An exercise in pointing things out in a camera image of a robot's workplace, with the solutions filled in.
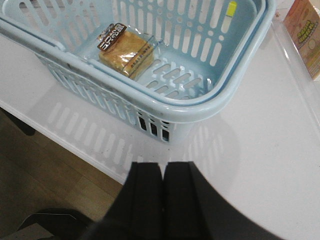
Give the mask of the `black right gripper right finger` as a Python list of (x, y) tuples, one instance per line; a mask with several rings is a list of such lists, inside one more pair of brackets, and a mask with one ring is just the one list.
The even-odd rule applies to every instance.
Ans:
[(223, 239), (224, 199), (194, 163), (168, 163), (163, 183), (165, 239)]

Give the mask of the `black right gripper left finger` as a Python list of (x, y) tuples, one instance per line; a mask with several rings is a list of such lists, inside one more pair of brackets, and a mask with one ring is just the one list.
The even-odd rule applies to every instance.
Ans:
[(103, 218), (103, 240), (162, 238), (162, 173), (154, 162), (131, 164), (127, 179)]

